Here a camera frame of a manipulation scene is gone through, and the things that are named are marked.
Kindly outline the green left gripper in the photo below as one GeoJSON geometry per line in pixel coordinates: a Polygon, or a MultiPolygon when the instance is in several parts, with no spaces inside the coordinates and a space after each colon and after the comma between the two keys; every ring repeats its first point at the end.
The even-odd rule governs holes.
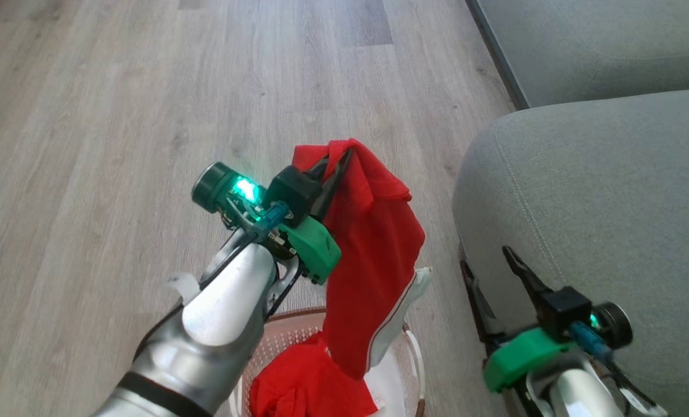
{"type": "Polygon", "coordinates": [[[329,154],[325,154],[305,172],[309,178],[321,180],[322,192],[312,205],[312,216],[305,218],[297,227],[280,224],[279,229],[287,234],[287,240],[300,261],[307,267],[308,277],[316,285],[323,286],[341,259],[341,249],[329,230],[319,221],[323,221],[329,206],[336,195],[346,174],[352,155],[352,148],[342,153],[341,159],[334,164],[332,175],[323,179],[329,164],[329,154]]]}

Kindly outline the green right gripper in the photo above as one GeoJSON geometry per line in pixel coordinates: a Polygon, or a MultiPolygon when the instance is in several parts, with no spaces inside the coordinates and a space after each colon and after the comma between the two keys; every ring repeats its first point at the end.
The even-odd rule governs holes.
{"type": "MultiPolygon", "coordinates": [[[[554,291],[548,287],[519,254],[510,246],[502,246],[506,263],[522,282],[538,317],[548,309],[546,297],[554,291]]],[[[504,336],[504,325],[497,319],[466,261],[461,261],[461,274],[466,287],[477,337],[485,349],[495,349],[483,368],[483,380],[488,390],[500,393],[510,388],[528,373],[537,370],[577,344],[559,342],[541,328],[524,331],[496,349],[496,341],[504,336]]]]}

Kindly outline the red garment with white trim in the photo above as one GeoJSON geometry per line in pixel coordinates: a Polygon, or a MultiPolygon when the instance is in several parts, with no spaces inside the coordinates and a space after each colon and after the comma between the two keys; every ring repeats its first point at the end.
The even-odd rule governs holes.
{"type": "Polygon", "coordinates": [[[292,156],[306,170],[324,156],[324,177],[351,152],[323,224],[341,249],[326,282],[323,330],[282,351],[254,378],[251,417],[371,417],[365,374],[384,358],[411,303],[426,289],[415,264],[425,233],[411,193],[355,139],[298,145],[292,156]]]}

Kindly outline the cream laundry basket brown rim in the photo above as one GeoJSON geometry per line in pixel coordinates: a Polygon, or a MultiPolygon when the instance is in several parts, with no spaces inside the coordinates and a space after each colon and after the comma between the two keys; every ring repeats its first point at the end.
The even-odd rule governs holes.
{"type": "MultiPolygon", "coordinates": [[[[252,381],[278,354],[320,331],[324,307],[275,315],[264,327],[260,345],[241,379],[222,407],[221,417],[251,417],[249,390],[252,381]]],[[[378,366],[366,373],[378,412],[371,417],[425,417],[425,368],[421,349],[407,324],[390,344],[378,366]]]]}

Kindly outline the grey sofa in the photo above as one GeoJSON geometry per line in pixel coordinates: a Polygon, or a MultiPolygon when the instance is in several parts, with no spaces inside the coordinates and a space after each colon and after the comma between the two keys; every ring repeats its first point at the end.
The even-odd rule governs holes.
{"type": "Polygon", "coordinates": [[[467,149],[453,216],[507,330],[537,319],[503,246],[548,287],[619,305],[633,343],[615,362],[689,417],[689,90],[501,117],[467,149]]]}

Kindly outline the grey sofa base section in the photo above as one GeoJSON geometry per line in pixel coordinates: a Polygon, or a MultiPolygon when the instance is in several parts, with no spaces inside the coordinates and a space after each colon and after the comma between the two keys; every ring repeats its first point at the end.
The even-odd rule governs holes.
{"type": "Polygon", "coordinates": [[[689,0],[465,0],[519,110],[689,90],[689,0]]]}

